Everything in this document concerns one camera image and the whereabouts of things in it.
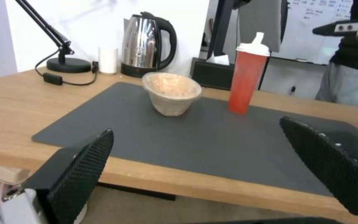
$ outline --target gray pants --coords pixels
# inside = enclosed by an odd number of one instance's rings
[[[316,99],[358,106],[358,70],[330,63],[323,75]]]

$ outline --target electric kettle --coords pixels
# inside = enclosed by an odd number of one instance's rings
[[[161,61],[161,30],[169,33],[171,50]],[[141,78],[148,72],[167,67],[175,57],[176,33],[172,24],[149,12],[132,15],[122,41],[121,73]]]

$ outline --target bowl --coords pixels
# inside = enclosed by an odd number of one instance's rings
[[[154,108],[165,116],[179,116],[201,98],[201,86],[191,78],[164,72],[150,72],[142,78]]]

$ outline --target kettle base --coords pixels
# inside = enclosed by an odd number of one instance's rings
[[[138,68],[121,63],[121,73],[136,78],[142,78],[146,73],[155,71],[156,68]]]

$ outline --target desk lamp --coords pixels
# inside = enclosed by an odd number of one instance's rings
[[[16,0],[16,2],[59,48],[58,57],[47,61],[47,68],[49,70],[66,73],[80,73],[91,70],[91,64],[85,60],[66,58],[66,55],[74,54],[74,51],[70,48],[71,41],[49,25],[26,0]]]

